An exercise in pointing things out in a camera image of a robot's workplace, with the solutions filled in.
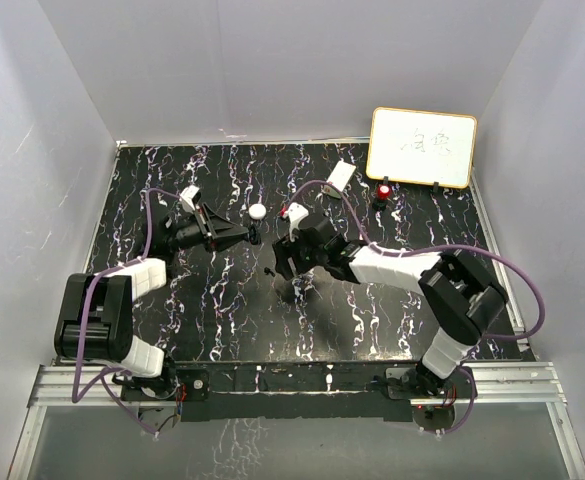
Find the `white earbud charging case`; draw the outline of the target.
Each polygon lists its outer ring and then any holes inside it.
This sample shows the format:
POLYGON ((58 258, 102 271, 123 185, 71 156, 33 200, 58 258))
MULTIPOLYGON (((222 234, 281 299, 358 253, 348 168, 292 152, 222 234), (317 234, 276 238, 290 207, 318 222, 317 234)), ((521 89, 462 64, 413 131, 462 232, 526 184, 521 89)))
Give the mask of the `white earbud charging case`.
POLYGON ((263 204, 255 203, 249 207, 248 214, 253 221, 262 221, 267 214, 267 209, 263 204))

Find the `black earbud charging case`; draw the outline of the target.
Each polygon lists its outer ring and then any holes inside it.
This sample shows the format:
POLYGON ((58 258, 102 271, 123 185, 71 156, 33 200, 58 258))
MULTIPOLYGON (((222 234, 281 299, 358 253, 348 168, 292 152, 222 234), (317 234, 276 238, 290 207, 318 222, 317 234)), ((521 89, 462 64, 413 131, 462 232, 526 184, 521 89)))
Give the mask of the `black earbud charging case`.
POLYGON ((255 225, 250 225, 248 228, 248 241, 251 245, 259 245, 261 243, 261 235, 255 225))

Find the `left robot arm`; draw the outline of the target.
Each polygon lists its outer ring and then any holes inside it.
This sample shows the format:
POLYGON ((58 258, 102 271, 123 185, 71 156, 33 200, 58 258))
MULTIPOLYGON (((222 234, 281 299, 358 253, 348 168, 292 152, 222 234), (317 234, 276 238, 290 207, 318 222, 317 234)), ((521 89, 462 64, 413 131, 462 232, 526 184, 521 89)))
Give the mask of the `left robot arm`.
POLYGON ((179 253, 199 245, 212 253, 243 241, 256 245, 259 236, 255 227, 233 223, 205 203, 181 220, 166 215, 144 228, 130 262, 104 274, 69 276, 54 348, 62 359, 102 364, 122 377, 120 384, 166 399, 176 392, 179 376, 163 349, 134 333, 135 302, 168 284, 179 253))

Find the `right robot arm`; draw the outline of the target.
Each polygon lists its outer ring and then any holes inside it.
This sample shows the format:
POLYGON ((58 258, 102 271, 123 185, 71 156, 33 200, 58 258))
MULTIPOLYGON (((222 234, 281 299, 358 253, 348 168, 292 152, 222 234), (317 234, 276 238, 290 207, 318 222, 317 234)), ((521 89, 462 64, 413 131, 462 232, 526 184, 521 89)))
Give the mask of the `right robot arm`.
POLYGON ((414 394, 438 397, 450 389, 453 373, 509 297, 496 277, 470 252, 383 255, 362 240, 348 240, 323 215, 294 204, 283 213, 288 233, 273 243, 275 271, 286 280, 316 267, 353 284, 379 284, 423 297, 438 330, 416 367, 397 382, 414 394))

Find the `white cardboard box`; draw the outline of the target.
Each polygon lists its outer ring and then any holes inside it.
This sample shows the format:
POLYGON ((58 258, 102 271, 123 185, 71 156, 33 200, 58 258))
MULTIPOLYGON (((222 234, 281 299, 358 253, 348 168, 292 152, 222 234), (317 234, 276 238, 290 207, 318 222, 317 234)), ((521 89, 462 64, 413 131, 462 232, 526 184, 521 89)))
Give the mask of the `white cardboard box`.
POLYGON ((332 198, 340 199, 355 171, 356 167, 353 164, 339 161, 328 176, 322 192, 332 198))

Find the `red emergency button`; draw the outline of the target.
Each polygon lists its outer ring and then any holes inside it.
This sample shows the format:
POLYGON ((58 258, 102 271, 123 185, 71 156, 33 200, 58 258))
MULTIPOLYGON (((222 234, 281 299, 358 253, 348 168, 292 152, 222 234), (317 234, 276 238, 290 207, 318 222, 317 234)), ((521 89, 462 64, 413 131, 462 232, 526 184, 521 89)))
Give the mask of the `red emergency button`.
POLYGON ((383 211, 388 204, 389 198, 392 194, 392 189, 387 184, 379 184, 376 189, 375 198, 373 201, 373 208, 376 211, 383 211))

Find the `black front mounting bar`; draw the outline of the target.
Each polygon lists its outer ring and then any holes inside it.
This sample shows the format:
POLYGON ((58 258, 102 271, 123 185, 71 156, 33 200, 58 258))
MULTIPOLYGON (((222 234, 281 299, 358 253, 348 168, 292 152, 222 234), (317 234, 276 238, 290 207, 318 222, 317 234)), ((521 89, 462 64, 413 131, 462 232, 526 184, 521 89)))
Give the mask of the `black front mounting bar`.
POLYGON ((178 362, 183 420, 356 419, 410 422, 424 397, 398 385, 411 361, 178 362))

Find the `white board yellow frame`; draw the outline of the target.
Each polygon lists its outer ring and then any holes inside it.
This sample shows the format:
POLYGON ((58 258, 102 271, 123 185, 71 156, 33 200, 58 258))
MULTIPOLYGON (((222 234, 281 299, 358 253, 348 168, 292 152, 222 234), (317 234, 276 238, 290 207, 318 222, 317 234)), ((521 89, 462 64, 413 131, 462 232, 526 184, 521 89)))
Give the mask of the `white board yellow frame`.
POLYGON ((373 180, 465 189, 478 122, 470 115, 378 107, 366 175, 373 180))

